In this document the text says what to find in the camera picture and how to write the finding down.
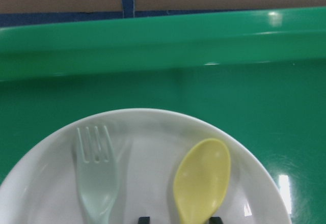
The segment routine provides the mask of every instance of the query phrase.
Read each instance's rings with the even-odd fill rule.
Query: white plate
[[[216,215],[224,224],[290,224],[272,178],[231,136],[203,121],[158,109],[122,109],[90,116],[51,134],[33,147],[0,187],[0,223],[81,224],[75,180],[77,126],[106,125],[118,159],[121,188],[111,224],[178,223],[172,182],[196,143],[223,140],[232,158],[228,193]]]

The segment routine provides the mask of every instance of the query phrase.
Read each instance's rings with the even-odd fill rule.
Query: tray
[[[0,180],[75,120],[162,108],[232,135],[279,185],[294,224],[322,223],[325,19],[326,8],[305,8],[2,28]]]

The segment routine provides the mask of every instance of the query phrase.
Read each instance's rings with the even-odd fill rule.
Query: light green plastic fork
[[[87,224],[107,224],[119,191],[106,126],[77,128],[77,189]]]

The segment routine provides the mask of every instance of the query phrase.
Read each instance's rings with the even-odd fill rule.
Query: spoon bowl
[[[221,206],[231,172],[227,146],[215,138],[196,144],[182,160],[173,184],[181,224],[203,224]]]

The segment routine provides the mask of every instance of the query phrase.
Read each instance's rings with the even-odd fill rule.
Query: utensil
[[[220,207],[231,172],[230,153],[221,140],[196,144],[182,160],[173,193],[181,224],[203,224]]]
[[[107,224],[117,198],[117,165],[106,126],[77,128],[77,189],[88,224]]]

